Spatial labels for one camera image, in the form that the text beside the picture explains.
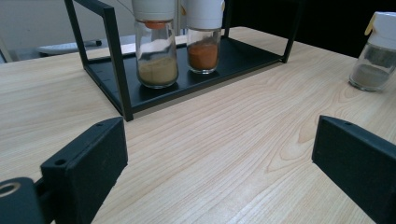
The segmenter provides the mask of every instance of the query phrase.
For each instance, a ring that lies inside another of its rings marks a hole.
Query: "brown powder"
[[[196,70],[209,70],[218,63],[218,45],[195,43],[189,46],[189,64]]]

